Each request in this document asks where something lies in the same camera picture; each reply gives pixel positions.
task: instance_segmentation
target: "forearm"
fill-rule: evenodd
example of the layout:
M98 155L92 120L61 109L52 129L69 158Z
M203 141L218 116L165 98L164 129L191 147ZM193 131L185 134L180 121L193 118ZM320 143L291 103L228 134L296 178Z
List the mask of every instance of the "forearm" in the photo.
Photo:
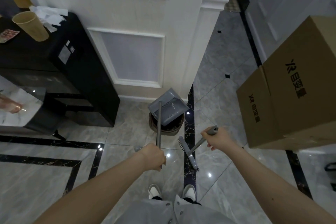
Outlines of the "forearm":
M78 186L44 212L34 224L101 223L129 186L143 173L141 154L135 154Z
M223 151L231 158L273 224L336 223L334 217L313 200L235 143L229 143Z

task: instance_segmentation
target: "hand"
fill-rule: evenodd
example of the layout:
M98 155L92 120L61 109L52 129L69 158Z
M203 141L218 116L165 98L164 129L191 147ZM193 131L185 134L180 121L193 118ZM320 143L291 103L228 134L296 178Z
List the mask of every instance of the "hand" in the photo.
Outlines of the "hand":
M161 171L160 166L166 164L166 156L159 147L150 143L134 154L140 156L143 160L144 171L157 170Z
M234 141L229 136L228 132L224 128L218 128L217 134L210 136L206 132L212 127L208 127L204 131L201 132L201 135L208 142L208 147L211 147L211 150L221 150L225 151L226 148L234 145Z

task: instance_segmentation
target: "white shoe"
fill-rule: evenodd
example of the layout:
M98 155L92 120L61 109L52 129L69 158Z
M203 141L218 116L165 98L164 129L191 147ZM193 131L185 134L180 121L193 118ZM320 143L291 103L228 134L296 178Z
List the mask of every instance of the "white shoe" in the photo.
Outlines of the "white shoe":
M161 197L161 191L156 184L152 184L148 188L148 199L152 199L153 197Z
M196 201L196 191L195 191L195 187L191 184L188 184L182 193L182 198L188 197L190 198L192 201Z

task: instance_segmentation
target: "cardboard box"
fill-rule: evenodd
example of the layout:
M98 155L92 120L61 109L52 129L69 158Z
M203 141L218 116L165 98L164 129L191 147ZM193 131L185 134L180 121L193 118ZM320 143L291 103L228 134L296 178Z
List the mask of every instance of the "cardboard box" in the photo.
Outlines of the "cardboard box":
M336 18L308 17L237 90L249 146L336 143L335 82Z
M272 148L284 139L274 116L263 67L259 67L237 90L241 116L250 148Z
M301 148L335 143L336 17L308 17L263 67L280 133Z

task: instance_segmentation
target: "tissue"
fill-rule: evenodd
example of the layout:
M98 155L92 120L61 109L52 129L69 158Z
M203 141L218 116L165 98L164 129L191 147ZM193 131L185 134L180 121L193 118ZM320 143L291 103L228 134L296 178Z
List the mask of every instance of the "tissue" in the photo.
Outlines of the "tissue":
M34 12L40 19L41 23L52 33L57 31L57 28L52 25L60 26L60 22L64 21L63 16L68 16L67 9L51 8L47 6L30 6L29 9Z

